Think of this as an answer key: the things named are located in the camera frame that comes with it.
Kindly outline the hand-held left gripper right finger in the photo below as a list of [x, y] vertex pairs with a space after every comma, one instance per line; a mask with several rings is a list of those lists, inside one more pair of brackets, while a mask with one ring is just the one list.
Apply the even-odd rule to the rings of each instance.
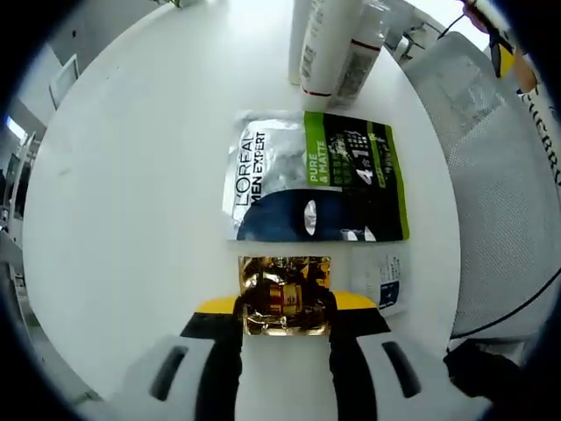
[[330, 371], [340, 420], [480, 420], [490, 407], [455, 386], [444, 361], [393, 332], [376, 305], [328, 292]]

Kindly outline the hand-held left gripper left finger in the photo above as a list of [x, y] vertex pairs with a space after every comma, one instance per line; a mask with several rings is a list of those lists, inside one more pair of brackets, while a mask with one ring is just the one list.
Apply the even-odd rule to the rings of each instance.
[[157, 340], [125, 371], [95, 420], [232, 420], [242, 373], [239, 296], [200, 305], [177, 336]]

